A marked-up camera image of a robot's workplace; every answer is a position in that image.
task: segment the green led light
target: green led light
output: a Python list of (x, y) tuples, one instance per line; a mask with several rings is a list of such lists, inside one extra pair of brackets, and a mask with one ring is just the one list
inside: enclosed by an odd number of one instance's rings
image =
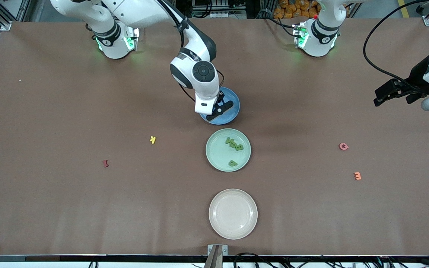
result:
[(127, 39), (127, 38), (124, 36), (124, 41), (125, 41), (125, 43), (126, 43), (126, 45), (127, 45), (127, 48), (128, 48), (128, 49), (130, 49), (130, 50), (132, 50), (132, 49), (133, 49), (133, 47), (135, 46), (135, 45), (134, 45), (134, 42), (133, 42), (133, 40), (132, 40), (132, 39)]
[(337, 35), (334, 37), (334, 40), (332, 41), (332, 45), (330, 46), (330, 48), (333, 48), (335, 46), (335, 40), (337, 39)]
[(97, 41), (97, 44), (99, 44), (99, 49), (100, 49), (100, 51), (102, 51), (102, 46), (100, 45), (100, 42), (99, 42), (99, 40), (97, 39), (97, 37), (95, 38), (95, 40)]
[(309, 34), (306, 33), (301, 39), (299, 39), (299, 47), (303, 48), (308, 38)]

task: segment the plate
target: plate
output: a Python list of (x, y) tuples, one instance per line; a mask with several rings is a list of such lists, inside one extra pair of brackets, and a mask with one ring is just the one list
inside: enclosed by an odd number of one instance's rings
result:
[(223, 114), (218, 115), (215, 119), (211, 121), (208, 121), (208, 119), (206, 119), (206, 114), (200, 114), (201, 117), (210, 124), (228, 124), (229, 122), (233, 121), (239, 113), (239, 98), (236, 93), (229, 88), (223, 86), (220, 87), (219, 90), (221, 90), (225, 94), (223, 98), (224, 102), (233, 101), (233, 107), (229, 108)]
[(219, 192), (209, 209), (213, 229), (225, 239), (242, 239), (257, 223), (257, 207), (252, 197), (239, 189)]
[[(233, 141), (234, 148), (231, 143), (226, 143), (228, 138)], [(239, 149), (237, 146), (243, 146), (243, 149), (237, 150)], [(239, 130), (232, 128), (220, 129), (208, 139), (206, 157), (216, 169), (233, 172), (247, 164), (251, 157), (251, 144), (246, 135)]]

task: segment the table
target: table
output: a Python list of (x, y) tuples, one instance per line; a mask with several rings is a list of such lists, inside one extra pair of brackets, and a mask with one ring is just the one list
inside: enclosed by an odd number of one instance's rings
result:
[[(171, 77), (179, 37), (167, 23), (117, 61), (83, 23), (14, 23), (0, 36), (0, 254), (206, 254), (211, 243), (232, 254), (429, 254), (429, 112), (404, 99), (374, 107), (389, 78), (361, 48), (377, 21), (347, 19), (335, 49), (312, 58), (271, 22), (195, 20), (241, 100), (227, 126), (204, 122)], [(428, 53), (421, 19), (387, 20), (368, 46), (403, 77)], [(225, 127), (252, 145), (234, 173), (204, 154)], [(244, 239), (209, 224), (228, 188), (257, 202)]]

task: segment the blue plate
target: blue plate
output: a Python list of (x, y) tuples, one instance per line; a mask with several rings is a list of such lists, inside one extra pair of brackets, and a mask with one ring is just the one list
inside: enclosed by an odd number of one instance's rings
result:
[(233, 101), (233, 107), (229, 108), (223, 114), (218, 115), (215, 119), (211, 121), (208, 121), (206, 119), (206, 114), (201, 114), (201, 117), (210, 124), (228, 124), (229, 122), (233, 121), (233, 119), (235, 119), (239, 113), (239, 98), (236, 93), (234, 93), (229, 88), (223, 86), (219, 90), (225, 94), (225, 96), (223, 97), (223, 101)]

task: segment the metal bracket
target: metal bracket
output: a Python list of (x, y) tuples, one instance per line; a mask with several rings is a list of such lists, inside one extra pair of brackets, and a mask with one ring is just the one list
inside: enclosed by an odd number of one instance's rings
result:
[(213, 246), (222, 246), (221, 249), (223, 250), (223, 256), (228, 256), (228, 245), (223, 245), (223, 244), (210, 244), (210, 245), (208, 245), (208, 255), (211, 253)]
[(228, 245), (208, 245), (209, 254), (206, 263), (204, 263), (204, 268), (222, 268), (225, 251), (228, 254)]
[(11, 29), (11, 25), (12, 25), (12, 22), (9, 22), (9, 25), (7, 27), (4, 26), (4, 25), (1, 25), (0, 31), (8, 31), (8, 30), (10, 30)]
[(423, 19), (423, 23), (425, 24), (425, 26), (429, 26), (429, 22), (426, 20), (426, 16), (422, 16)]
[(134, 51), (137, 51), (137, 48), (138, 48), (138, 39), (140, 38), (140, 29), (134, 29), (133, 30), (133, 34), (134, 34), (134, 36), (133, 36), (133, 40), (135, 41), (135, 49), (134, 49)]

